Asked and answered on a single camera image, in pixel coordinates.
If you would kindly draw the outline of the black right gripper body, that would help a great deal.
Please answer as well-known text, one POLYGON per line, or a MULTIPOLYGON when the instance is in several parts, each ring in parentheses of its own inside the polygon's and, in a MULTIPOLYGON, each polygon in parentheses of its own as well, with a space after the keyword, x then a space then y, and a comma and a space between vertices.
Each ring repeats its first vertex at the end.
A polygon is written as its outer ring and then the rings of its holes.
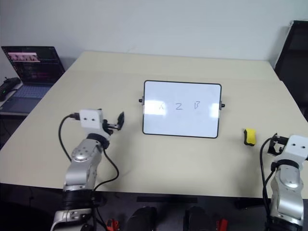
POLYGON ((282 154, 287 142, 288 142, 287 137, 279 136, 279 143, 275 144, 275 145, 277 145, 277 147, 275 148, 276 155, 282 154))

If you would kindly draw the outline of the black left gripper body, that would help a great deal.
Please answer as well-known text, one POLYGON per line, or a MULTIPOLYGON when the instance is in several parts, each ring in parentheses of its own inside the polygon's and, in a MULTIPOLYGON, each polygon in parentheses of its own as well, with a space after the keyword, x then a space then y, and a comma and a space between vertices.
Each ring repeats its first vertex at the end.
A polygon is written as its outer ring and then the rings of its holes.
POLYGON ((108 134, 112 135, 114 130, 118 130, 118 124, 110 124, 106 119, 103 120, 103 130, 108 134))

